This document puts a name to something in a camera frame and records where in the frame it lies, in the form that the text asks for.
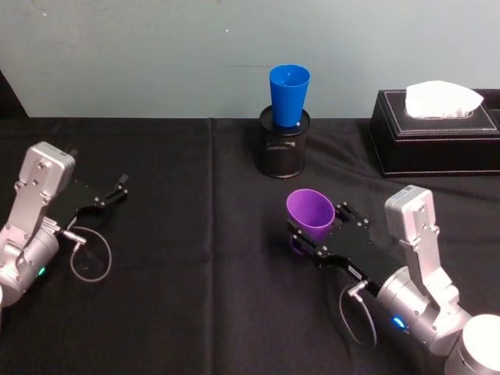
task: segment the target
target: black leather tissue box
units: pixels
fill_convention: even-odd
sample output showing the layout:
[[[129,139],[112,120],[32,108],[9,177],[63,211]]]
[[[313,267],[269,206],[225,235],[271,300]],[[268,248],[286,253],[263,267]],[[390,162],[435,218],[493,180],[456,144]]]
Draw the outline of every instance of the black leather tissue box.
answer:
[[[500,174],[500,90],[465,119],[415,119],[405,90],[379,91],[370,136],[384,177]]]

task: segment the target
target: blue plastic cup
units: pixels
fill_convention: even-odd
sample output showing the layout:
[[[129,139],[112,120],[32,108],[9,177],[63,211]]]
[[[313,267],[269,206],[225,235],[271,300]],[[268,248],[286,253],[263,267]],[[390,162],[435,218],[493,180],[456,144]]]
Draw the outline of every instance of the blue plastic cup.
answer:
[[[311,74],[303,66],[280,65],[269,74],[273,121],[279,127],[298,125]]]

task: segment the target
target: purple plastic cup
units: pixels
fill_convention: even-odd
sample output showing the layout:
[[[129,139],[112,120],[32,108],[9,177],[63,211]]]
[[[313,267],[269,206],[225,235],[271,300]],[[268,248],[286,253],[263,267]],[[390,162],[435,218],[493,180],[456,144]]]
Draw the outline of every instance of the purple plastic cup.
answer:
[[[327,236],[335,219],[334,205],[312,189],[293,191],[287,198],[287,211],[290,218],[314,241],[321,241]]]

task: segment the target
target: cable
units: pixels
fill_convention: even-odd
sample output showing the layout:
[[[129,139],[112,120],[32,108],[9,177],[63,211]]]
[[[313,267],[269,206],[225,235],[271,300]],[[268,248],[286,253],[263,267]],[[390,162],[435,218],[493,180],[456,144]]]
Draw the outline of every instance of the cable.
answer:
[[[87,279],[86,277],[81,276],[77,272],[77,270],[75,269],[75,265],[74,265],[74,259],[75,259],[75,255],[77,254],[77,251],[73,251],[73,253],[71,254],[70,267],[71,267],[71,270],[73,271],[74,275],[76,277],[78,277],[80,280],[85,281],[87,283],[97,283],[97,282],[101,281],[102,279],[104,279],[106,276],[108,276],[109,271],[111,270],[111,263],[112,263],[112,260],[113,260],[113,257],[111,255],[111,248],[109,247],[109,244],[108,244],[107,240],[99,232],[97,232],[97,231],[95,231],[93,229],[90,229],[90,228],[86,228],[86,227],[72,227],[72,228],[73,229],[84,230],[84,231],[87,231],[87,232],[95,234],[96,236],[98,236],[99,238],[102,239],[102,242],[104,242],[104,245],[106,246],[106,249],[108,250],[108,257],[109,257],[108,268],[106,269],[106,271],[104,272],[104,274],[102,274],[102,276],[100,276],[100,277],[98,277],[96,279]]]
[[[347,320],[345,319],[344,310],[342,308],[342,300],[343,300],[344,294],[345,294],[345,292],[349,288],[357,288],[358,290],[360,290],[360,289],[363,289],[364,287],[365,287],[365,284],[362,285],[360,283],[360,284],[357,284],[357,285],[350,284],[350,285],[347,285],[344,289],[342,289],[341,295],[338,298],[338,308],[339,308],[340,313],[341,313],[342,321],[344,322],[345,327],[347,328],[347,330],[351,334],[351,336],[354,339],[354,341],[356,341],[356,343],[358,343],[359,345],[361,345],[361,346],[363,346],[363,347],[366,348],[367,346],[364,345],[360,340],[358,340],[358,338],[352,332],[352,329],[349,326],[349,323],[347,323]],[[359,304],[363,307],[363,309],[365,310],[366,317],[368,318],[368,321],[370,322],[370,328],[372,330],[372,335],[373,335],[373,343],[372,343],[372,346],[367,347],[367,348],[375,348],[375,346],[377,345],[377,331],[375,330],[375,324],[373,323],[373,319],[372,319],[372,316],[370,314],[370,311],[366,307],[365,302],[363,301],[363,299],[357,294],[357,291],[355,291],[352,294],[352,298],[354,298],[356,301],[358,301]]]

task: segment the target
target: white tissue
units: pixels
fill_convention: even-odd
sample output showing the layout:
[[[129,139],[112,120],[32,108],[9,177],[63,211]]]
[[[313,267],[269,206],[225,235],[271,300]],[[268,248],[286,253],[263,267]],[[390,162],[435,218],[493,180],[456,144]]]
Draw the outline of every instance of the white tissue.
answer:
[[[483,97],[467,87],[431,80],[406,88],[406,112],[418,119],[468,117]]]

